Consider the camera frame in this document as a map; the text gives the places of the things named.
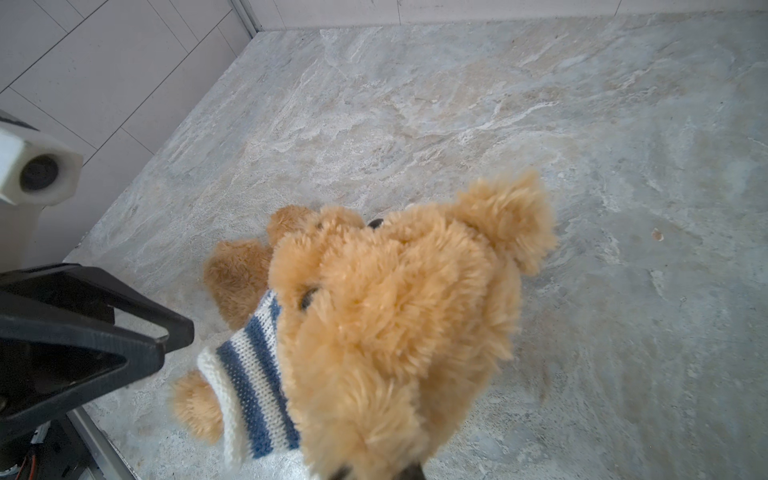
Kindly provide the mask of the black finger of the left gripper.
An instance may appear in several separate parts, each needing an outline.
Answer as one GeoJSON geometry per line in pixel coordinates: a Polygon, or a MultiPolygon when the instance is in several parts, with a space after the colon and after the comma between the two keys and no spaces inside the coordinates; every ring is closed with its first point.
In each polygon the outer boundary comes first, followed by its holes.
{"type": "Polygon", "coordinates": [[[1,275],[1,441],[160,371],[194,323],[107,271],[60,263],[1,275]]]}

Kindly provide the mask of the blue white striped knit sweater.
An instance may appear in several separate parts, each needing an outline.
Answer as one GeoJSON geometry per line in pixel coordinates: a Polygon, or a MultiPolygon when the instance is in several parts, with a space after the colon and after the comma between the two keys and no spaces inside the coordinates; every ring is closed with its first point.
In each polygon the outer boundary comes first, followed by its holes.
{"type": "Polygon", "coordinates": [[[280,313],[276,293],[267,291],[243,328],[197,357],[198,370],[222,413],[223,455],[229,470],[299,448],[277,359],[280,313]]]}

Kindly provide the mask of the brown teddy bear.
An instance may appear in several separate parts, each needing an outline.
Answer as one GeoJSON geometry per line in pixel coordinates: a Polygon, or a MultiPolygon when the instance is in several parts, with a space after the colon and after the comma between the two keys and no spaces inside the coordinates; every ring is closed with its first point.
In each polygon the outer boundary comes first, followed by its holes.
{"type": "MultiPolygon", "coordinates": [[[[203,280],[232,335],[276,293],[296,450],[321,479],[422,478],[511,357],[521,281],[557,244],[534,171],[371,221],[344,207],[289,205],[267,234],[218,243],[203,280]]],[[[172,406],[192,435],[223,446],[222,413],[197,360],[172,406]]]]}

